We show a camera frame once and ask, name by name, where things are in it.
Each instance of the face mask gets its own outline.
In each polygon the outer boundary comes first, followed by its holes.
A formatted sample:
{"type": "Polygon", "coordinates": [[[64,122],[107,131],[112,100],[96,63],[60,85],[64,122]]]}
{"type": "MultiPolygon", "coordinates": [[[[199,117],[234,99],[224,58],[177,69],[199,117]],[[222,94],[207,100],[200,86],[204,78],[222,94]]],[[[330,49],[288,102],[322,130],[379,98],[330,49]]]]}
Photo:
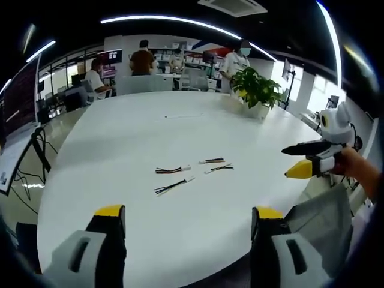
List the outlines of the face mask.
{"type": "Polygon", "coordinates": [[[251,53],[250,48],[240,48],[240,51],[244,56],[248,56],[251,53]]]}

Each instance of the ceiling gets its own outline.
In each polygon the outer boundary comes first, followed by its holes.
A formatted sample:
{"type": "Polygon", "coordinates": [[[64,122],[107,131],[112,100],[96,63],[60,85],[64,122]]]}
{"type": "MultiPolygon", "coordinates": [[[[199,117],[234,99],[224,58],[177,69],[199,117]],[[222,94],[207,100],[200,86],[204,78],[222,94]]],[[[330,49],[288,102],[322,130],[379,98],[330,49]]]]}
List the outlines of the ceiling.
{"type": "MultiPolygon", "coordinates": [[[[221,33],[209,31],[189,24],[141,20],[110,23],[101,25],[100,20],[114,16],[132,14],[157,14],[179,16],[193,19],[232,31],[268,51],[279,51],[309,59],[335,71],[333,45],[326,28],[324,18],[314,1],[259,0],[268,12],[252,16],[234,18],[209,7],[198,5],[198,0],[183,1],[132,1],[126,5],[121,2],[93,7],[80,7],[63,2],[60,5],[45,5],[44,8],[25,7],[13,15],[13,18],[2,17],[2,54],[6,55],[5,67],[0,72],[0,86],[25,64],[25,59],[49,40],[56,44],[44,53],[42,61],[48,63],[72,50],[90,44],[102,43],[104,37],[119,34],[166,34],[197,38],[224,46],[233,44],[232,39],[221,33]],[[36,26],[27,48],[22,53],[22,38],[30,24],[36,26]]],[[[342,1],[322,1],[337,23],[339,38],[350,36],[371,59],[379,75],[384,72],[384,60],[380,57],[380,47],[373,35],[379,21],[379,9],[372,6],[361,7],[360,4],[342,1]]],[[[253,52],[251,56],[265,58],[261,53],[253,52]]],[[[373,97],[369,87],[361,77],[357,66],[343,51],[343,77],[350,85],[345,85],[351,97],[364,110],[371,110],[373,97]]],[[[316,71],[325,77],[335,77],[322,70],[316,71]]]]}

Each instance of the ceiling light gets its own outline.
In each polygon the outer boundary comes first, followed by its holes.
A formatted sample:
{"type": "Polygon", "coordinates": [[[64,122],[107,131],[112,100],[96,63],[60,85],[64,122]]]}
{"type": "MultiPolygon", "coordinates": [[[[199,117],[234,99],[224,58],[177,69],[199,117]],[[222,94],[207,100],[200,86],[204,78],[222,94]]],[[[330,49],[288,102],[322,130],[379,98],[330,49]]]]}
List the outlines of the ceiling light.
{"type": "Polygon", "coordinates": [[[31,57],[29,57],[26,62],[29,63],[31,62],[33,59],[35,59],[36,56],[38,56],[39,54],[41,54],[44,50],[48,49],[50,46],[54,45],[56,43],[55,40],[49,42],[48,44],[46,44],[44,47],[38,49],[31,57]]]}
{"type": "Polygon", "coordinates": [[[6,81],[6,83],[4,84],[4,86],[1,88],[1,90],[0,90],[0,94],[4,91],[4,89],[5,89],[10,83],[11,83],[11,79],[8,79],[8,80],[6,81]]]}
{"type": "MultiPolygon", "coordinates": [[[[118,22],[118,21],[127,21],[127,20],[148,20],[148,19],[158,19],[158,20],[170,20],[170,21],[179,21],[179,22],[185,22],[185,23],[189,23],[189,24],[194,24],[194,25],[197,25],[197,26],[202,26],[202,27],[206,27],[206,28],[209,28],[209,29],[212,29],[212,30],[216,30],[218,32],[221,32],[221,33],[224,33],[228,36],[231,36],[237,40],[241,40],[242,38],[239,36],[239,35],[236,35],[232,32],[229,32],[227,30],[224,30],[224,29],[221,29],[219,27],[216,27],[216,26],[212,26],[212,25],[209,25],[209,24],[206,24],[206,23],[203,23],[203,22],[198,22],[198,21],[195,21],[195,20],[189,20],[189,19],[185,19],[185,18],[179,18],[179,17],[170,17],[170,16],[155,16],[155,15],[137,15],[137,16],[124,16],[124,17],[116,17],[116,18],[109,18],[109,19],[104,19],[102,21],[100,21],[101,24],[107,24],[107,23],[111,23],[111,22],[118,22]]],[[[273,61],[277,61],[276,58],[274,58],[271,54],[269,54],[267,51],[263,50],[262,48],[260,48],[259,46],[257,46],[256,44],[253,44],[253,43],[250,43],[252,47],[254,47],[255,49],[257,49],[258,51],[262,52],[264,55],[270,57],[273,61]]]]}
{"type": "Polygon", "coordinates": [[[317,4],[323,13],[326,25],[328,27],[328,31],[331,35],[332,43],[334,45],[336,71],[337,71],[337,87],[341,89],[341,82],[343,79],[342,69],[341,69],[341,52],[340,52],[340,46],[339,46],[338,40],[337,40],[337,34],[336,34],[335,26],[332,22],[332,19],[329,15],[328,11],[325,9],[325,7],[322,4],[320,4],[319,2],[317,2],[317,4]]]}
{"type": "Polygon", "coordinates": [[[42,81],[48,79],[48,78],[51,77],[52,75],[55,75],[55,72],[53,72],[52,74],[48,74],[48,75],[43,76],[42,78],[40,78],[40,79],[38,80],[38,82],[41,83],[42,81]]]}

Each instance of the white table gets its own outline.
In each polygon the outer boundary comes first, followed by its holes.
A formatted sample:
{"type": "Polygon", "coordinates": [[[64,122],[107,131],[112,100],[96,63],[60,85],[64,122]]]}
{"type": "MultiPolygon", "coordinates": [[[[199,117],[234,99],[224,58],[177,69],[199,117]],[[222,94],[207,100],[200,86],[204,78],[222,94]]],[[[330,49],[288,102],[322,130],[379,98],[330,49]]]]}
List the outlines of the white table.
{"type": "Polygon", "coordinates": [[[280,151],[320,136],[276,107],[264,123],[221,108],[223,94],[153,92],[96,101],[68,135],[38,218],[42,269],[100,207],[126,206],[126,287],[180,287],[206,278],[251,247],[251,209],[287,214],[308,181],[284,172],[302,157],[280,151]],[[211,174],[223,157],[234,170],[211,174]],[[192,166],[156,175],[156,167],[192,166]],[[196,179],[162,196],[154,189],[196,179]]]}

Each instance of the floor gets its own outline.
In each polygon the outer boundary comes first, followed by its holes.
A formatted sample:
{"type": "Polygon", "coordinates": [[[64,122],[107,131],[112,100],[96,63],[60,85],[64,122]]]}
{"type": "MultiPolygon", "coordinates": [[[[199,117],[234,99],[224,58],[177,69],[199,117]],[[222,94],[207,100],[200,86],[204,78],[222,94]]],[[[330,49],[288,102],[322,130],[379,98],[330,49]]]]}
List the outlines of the floor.
{"type": "MultiPolygon", "coordinates": [[[[54,117],[45,127],[46,140],[50,142],[56,150],[59,150],[65,138],[68,136],[77,120],[83,115],[85,109],[78,109],[70,113],[65,113],[54,117]]],[[[51,165],[55,165],[56,153],[49,146],[46,146],[46,157],[51,165]]],[[[29,149],[26,153],[20,170],[24,173],[36,174],[43,176],[41,162],[33,149],[29,149]]],[[[15,192],[25,201],[32,209],[38,212],[41,197],[44,191],[44,184],[36,176],[23,175],[26,181],[14,181],[9,196],[0,194],[0,208],[6,225],[10,230],[15,231],[17,222],[37,224],[38,215],[30,210],[15,194],[15,192]],[[25,191],[28,186],[31,199],[28,200],[25,191]]],[[[326,178],[313,177],[306,189],[303,191],[298,203],[302,203],[312,197],[330,188],[329,180],[326,178]]]]}

